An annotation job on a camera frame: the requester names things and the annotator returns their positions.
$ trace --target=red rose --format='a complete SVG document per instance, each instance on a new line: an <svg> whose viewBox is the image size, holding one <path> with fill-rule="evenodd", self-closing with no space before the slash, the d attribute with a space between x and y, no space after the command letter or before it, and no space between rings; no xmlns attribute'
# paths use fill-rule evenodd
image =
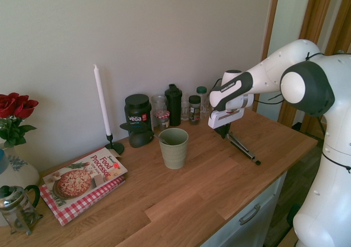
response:
<svg viewBox="0 0 351 247"><path fill-rule="evenodd" d="M0 118L7 118L14 114L18 96L19 94L15 92L9 95L0 94Z"/></svg>
<svg viewBox="0 0 351 247"><path fill-rule="evenodd" d="M34 107L39 102L36 100L28 100L28 95L19 96L16 99L15 116L21 119L28 118L34 111Z"/></svg>

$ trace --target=black candlestick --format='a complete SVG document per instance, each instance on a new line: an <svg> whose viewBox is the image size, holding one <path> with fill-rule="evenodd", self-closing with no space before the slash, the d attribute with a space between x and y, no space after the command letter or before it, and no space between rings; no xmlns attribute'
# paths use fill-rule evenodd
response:
<svg viewBox="0 0 351 247"><path fill-rule="evenodd" d="M117 143L117 142L112 142L113 140L113 135L111 134L110 136L106 136L106 138L108 139L108 141L110 142L109 144L105 145L105 147L107 149L113 149L114 151L116 151L119 155L121 155L124 151L124 146L121 143Z"/></svg>

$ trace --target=red and white lid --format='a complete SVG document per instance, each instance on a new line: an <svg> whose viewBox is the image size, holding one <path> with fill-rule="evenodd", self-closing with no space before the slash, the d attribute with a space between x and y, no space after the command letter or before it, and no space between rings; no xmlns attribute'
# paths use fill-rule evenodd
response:
<svg viewBox="0 0 351 247"><path fill-rule="evenodd" d="M171 113L169 111L166 111L165 113L163 111L157 111L155 113L156 118L158 119L165 119L168 118Z"/></svg>

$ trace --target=cabinet handle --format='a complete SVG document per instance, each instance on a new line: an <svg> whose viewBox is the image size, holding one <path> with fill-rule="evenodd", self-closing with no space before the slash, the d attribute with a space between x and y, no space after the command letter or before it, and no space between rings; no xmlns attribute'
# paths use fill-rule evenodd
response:
<svg viewBox="0 0 351 247"><path fill-rule="evenodd" d="M254 207L253 207L253 210L254 210L254 213L249 217L249 218L247 218L246 220L244 220L244 217L242 217L242 218L240 218L239 219L239 222L240 222L240 225L242 226L242 225L244 225L246 222L248 222L249 220L251 220L253 217L255 217L255 215L258 213L258 211L259 211L259 209L261 208L261 206L260 205L255 205Z"/></svg>

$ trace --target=metal tongs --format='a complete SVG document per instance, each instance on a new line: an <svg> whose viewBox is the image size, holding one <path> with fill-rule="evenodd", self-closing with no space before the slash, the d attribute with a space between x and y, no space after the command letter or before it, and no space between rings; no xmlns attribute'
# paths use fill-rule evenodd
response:
<svg viewBox="0 0 351 247"><path fill-rule="evenodd" d="M236 148L238 148L241 152L243 152L248 158L250 158L253 162L255 162L256 165L260 165L261 162L259 160L257 160L255 158L255 155L254 153L252 153L251 151L249 151L242 143L240 143L240 141L238 139L236 139L234 136L233 136L233 133L230 132L230 133L227 133L226 134L226 139L228 139L231 144L233 146L235 146Z"/></svg>

